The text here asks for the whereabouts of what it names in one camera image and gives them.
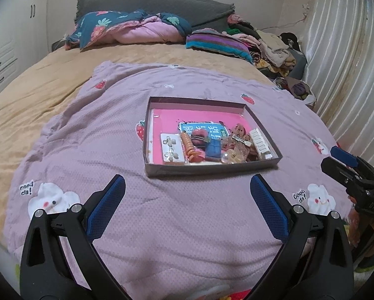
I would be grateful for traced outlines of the right hand with painted nails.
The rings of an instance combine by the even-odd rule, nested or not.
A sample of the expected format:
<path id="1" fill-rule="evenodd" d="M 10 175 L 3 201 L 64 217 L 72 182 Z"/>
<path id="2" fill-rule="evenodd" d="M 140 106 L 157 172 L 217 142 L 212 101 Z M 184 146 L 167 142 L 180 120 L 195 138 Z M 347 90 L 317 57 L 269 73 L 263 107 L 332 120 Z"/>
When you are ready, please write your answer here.
<path id="1" fill-rule="evenodd" d="M 366 215 L 358 213 L 354 208 L 350 210 L 350 213 L 348 215 L 348 222 L 349 222 L 348 241 L 354 247 L 357 247 L 359 245 L 361 235 L 363 234 L 362 231 L 360 231 L 359 225 L 364 219 L 367 219 Z M 374 219 L 370 219 L 370 226 L 374 230 Z M 374 245 L 367 252 L 367 256 L 371 256 L 371 255 L 374 255 Z"/>

